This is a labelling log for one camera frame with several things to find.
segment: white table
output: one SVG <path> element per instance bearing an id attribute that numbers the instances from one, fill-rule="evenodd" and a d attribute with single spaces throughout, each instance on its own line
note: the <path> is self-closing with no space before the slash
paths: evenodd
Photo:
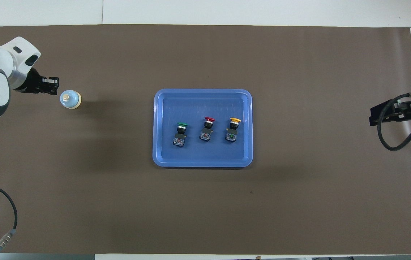
<path id="1" fill-rule="evenodd" d="M 0 0 L 0 26 L 102 23 L 411 28 L 411 0 Z M 205 260 L 256 256 L 97 255 L 96 258 Z M 283 257 L 309 256 L 262 255 L 262 258 Z"/>

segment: black cable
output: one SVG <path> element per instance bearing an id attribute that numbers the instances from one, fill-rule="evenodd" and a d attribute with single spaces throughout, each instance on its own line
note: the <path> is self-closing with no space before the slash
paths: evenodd
<path id="1" fill-rule="evenodd" d="M 400 143 L 399 145 L 395 147 L 392 147 L 392 146 L 389 146 L 388 143 L 386 143 L 386 141 L 384 140 L 384 137 L 382 136 L 382 120 L 384 120 L 385 112 L 387 111 L 389 107 L 392 106 L 392 104 L 397 102 L 397 100 L 406 98 L 406 97 L 409 97 L 409 93 L 402 94 L 402 95 L 399 95 L 398 97 L 395 97 L 394 99 L 391 99 L 380 112 L 379 119 L 377 121 L 377 135 L 379 135 L 379 140 L 382 143 L 382 145 L 390 151 L 398 151 L 401 148 L 405 147 L 411 141 L 411 133 L 409 133 L 407 138 L 402 143 Z"/>
<path id="2" fill-rule="evenodd" d="M 9 203 L 11 203 L 12 210 L 14 211 L 14 225 L 12 226 L 12 229 L 16 229 L 16 227 L 17 227 L 17 209 L 16 209 L 16 206 L 15 206 L 14 202 L 12 201 L 11 197 L 6 193 L 6 191 L 0 189 L 0 192 L 8 199 Z"/>

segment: brown mat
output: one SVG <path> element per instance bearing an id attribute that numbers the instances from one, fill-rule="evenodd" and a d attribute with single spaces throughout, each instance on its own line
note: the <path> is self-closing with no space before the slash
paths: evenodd
<path id="1" fill-rule="evenodd" d="M 411 254 L 411 143 L 390 152 L 368 124 L 370 107 L 411 91 L 409 29 L 0 27 L 0 45 L 15 36 L 83 103 L 12 93 L 0 187 L 19 223 L 6 252 Z M 250 91 L 253 163 L 156 166 L 162 88 Z M 392 144 L 409 131 L 385 127 Z M 10 224 L 0 195 L 0 237 Z"/>

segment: light blue round object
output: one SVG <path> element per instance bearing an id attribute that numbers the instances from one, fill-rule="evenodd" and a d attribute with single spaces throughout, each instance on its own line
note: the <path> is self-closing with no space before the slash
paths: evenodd
<path id="1" fill-rule="evenodd" d="M 82 102 L 82 97 L 80 94 L 73 90 L 64 91 L 59 99 L 61 104 L 69 109 L 77 108 Z"/>

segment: plastic tray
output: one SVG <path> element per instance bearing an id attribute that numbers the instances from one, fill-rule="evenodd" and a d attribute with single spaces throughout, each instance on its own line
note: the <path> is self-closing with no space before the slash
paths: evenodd
<path id="1" fill-rule="evenodd" d="M 204 117 L 213 117 L 210 140 L 201 140 Z M 230 117 L 242 120 L 235 142 L 225 140 Z M 188 124 L 184 146 L 173 139 Z M 253 159 L 252 96 L 244 89 L 162 89 L 154 97 L 152 157 L 163 167 L 246 167 Z"/>

